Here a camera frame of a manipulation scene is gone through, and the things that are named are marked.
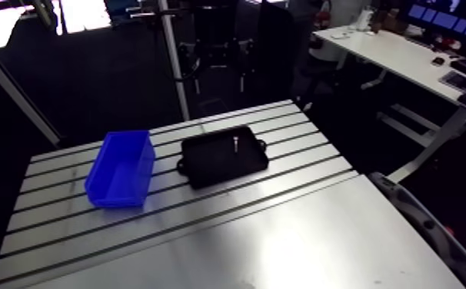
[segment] monitor screen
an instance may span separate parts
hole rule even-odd
[[[466,0],[414,0],[408,17],[415,23],[466,36]]]

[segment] metal table surface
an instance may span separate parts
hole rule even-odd
[[[193,191],[183,138],[247,124],[266,171]],[[93,208],[102,142],[33,157],[0,251],[0,287],[462,288],[405,219],[291,101],[151,130],[143,208]]]

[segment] small object on desk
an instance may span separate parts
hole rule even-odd
[[[368,5],[364,7],[361,14],[358,16],[357,24],[355,24],[356,29],[362,32],[369,30],[369,23],[373,17],[373,14],[374,9],[371,6]]]
[[[444,59],[441,57],[437,57],[437,58],[434,58],[434,60],[431,63],[434,66],[442,66],[444,64]]]
[[[333,39],[346,39],[350,38],[350,35],[347,32],[342,32],[342,33],[334,33],[331,35]]]
[[[177,169],[188,177],[192,188],[204,188],[265,170],[269,164],[265,147],[246,125],[214,131],[181,143],[183,158],[178,161]]]

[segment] metal screw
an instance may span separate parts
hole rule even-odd
[[[233,142],[235,143],[235,154],[238,153],[238,136],[233,137]]]

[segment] computer mouse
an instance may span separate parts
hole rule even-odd
[[[431,62],[432,65],[435,66],[442,66],[444,64],[444,59],[441,57],[434,58],[434,60]]]

